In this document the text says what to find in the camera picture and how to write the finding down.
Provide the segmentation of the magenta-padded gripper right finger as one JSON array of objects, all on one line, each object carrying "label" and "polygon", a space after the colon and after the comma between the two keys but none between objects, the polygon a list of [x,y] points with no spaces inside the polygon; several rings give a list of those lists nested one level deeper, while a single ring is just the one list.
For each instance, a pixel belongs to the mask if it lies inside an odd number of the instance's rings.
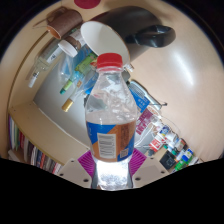
[{"label": "magenta-padded gripper right finger", "polygon": [[169,174],[154,157],[147,157],[139,150],[133,151],[129,162],[129,174],[132,188],[141,188]]}]

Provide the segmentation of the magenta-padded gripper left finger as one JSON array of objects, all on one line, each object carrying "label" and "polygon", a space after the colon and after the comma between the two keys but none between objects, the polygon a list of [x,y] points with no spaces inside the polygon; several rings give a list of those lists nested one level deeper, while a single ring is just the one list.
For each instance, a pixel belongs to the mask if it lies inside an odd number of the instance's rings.
[{"label": "magenta-padded gripper left finger", "polygon": [[58,176],[83,188],[97,188],[96,166],[90,151],[78,159],[68,160]]}]

